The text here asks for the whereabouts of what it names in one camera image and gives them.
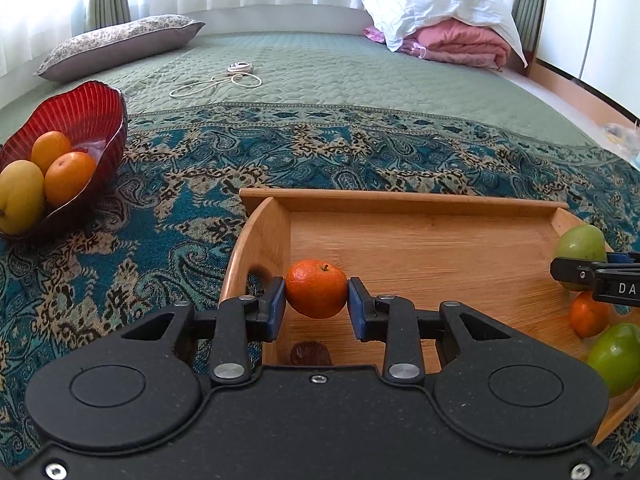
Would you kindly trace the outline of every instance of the red glass bowl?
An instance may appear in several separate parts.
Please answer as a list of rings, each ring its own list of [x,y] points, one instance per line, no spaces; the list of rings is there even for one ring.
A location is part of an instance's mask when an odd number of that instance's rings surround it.
[[[63,132],[75,149],[87,144],[100,146],[102,155],[91,180],[70,202],[47,215],[20,236],[6,240],[47,240],[68,231],[86,217],[91,205],[100,197],[115,176],[122,161],[127,139],[127,107],[119,90],[99,81],[87,81],[73,90],[44,101],[23,127],[15,132],[0,150],[0,171],[14,160],[30,160],[36,139],[46,132]]]

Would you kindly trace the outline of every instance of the green apple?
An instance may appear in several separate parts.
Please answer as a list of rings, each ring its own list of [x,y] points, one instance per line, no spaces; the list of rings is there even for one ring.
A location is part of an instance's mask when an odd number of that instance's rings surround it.
[[[20,235],[44,215],[44,177],[28,160],[15,160],[0,173],[0,231]]]
[[[581,224],[565,232],[556,245],[554,258],[574,258],[590,262],[606,262],[607,248],[602,231],[596,226]],[[580,292],[588,287],[560,282],[564,288]]]
[[[621,323],[605,330],[591,347],[587,364],[607,383],[609,397],[623,394],[640,379],[640,328]]]

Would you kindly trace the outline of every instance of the white pillow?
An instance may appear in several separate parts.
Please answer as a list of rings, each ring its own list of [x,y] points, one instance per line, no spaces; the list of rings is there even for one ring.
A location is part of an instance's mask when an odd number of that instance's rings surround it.
[[[362,3],[392,52],[417,29],[456,18],[467,25],[492,28],[527,65],[518,29],[503,0],[362,0]]]

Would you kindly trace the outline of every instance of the tray rim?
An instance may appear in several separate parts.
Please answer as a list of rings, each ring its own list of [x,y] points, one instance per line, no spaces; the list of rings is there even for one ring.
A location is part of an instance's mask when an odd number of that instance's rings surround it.
[[[547,200],[396,191],[243,187],[239,194],[247,216],[267,198],[278,200],[290,212],[535,217],[569,209],[566,202]],[[334,206],[330,210],[328,201]]]

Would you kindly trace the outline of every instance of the white cabinet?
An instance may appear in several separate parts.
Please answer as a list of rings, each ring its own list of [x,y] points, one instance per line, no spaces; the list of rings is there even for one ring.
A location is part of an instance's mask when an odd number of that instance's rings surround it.
[[[580,77],[595,0],[546,0],[536,57]]]
[[[596,0],[580,79],[640,116],[640,0]]]

